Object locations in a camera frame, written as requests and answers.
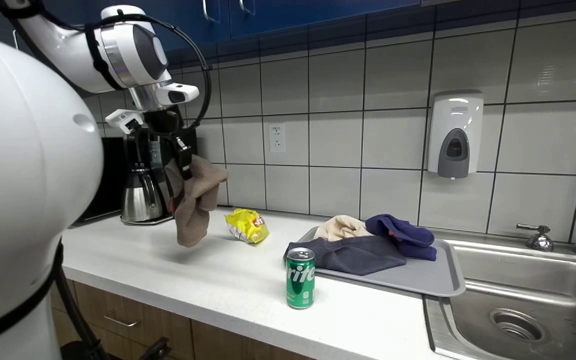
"brown cloth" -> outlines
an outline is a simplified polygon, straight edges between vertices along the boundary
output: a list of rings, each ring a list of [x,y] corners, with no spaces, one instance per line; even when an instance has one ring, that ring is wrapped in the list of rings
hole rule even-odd
[[[219,184],[228,179],[228,172],[197,155],[192,155],[188,180],[181,176],[175,160],[165,169],[173,191],[176,242],[188,248],[196,246],[208,232],[208,212],[217,207]]]

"white countertop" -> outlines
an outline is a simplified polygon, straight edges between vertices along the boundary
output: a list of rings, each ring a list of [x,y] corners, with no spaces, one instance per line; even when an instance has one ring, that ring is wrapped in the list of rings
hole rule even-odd
[[[128,226],[119,216],[63,234],[69,279],[319,360],[438,360],[421,296],[318,276],[315,302],[286,304],[282,256],[324,218],[262,211],[270,236],[234,239],[211,212],[208,235],[177,244],[174,221]]]

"sprite can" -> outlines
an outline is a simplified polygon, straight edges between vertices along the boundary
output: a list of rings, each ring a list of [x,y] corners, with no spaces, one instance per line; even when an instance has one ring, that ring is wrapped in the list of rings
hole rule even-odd
[[[296,247],[286,255],[286,300],[295,309],[313,305],[315,290],[315,253],[309,248]]]

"can lid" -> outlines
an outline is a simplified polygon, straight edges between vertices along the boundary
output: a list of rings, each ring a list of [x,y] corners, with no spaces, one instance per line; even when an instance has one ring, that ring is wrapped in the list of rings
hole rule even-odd
[[[305,247],[291,248],[288,251],[286,258],[297,262],[308,262],[315,258],[315,251]]]

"yellow chip bag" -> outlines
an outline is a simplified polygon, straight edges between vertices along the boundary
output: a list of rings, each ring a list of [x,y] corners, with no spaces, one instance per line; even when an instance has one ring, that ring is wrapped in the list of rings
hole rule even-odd
[[[226,224],[235,237],[249,244],[257,244],[270,234],[264,219],[253,210],[235,209],[226,215]]]

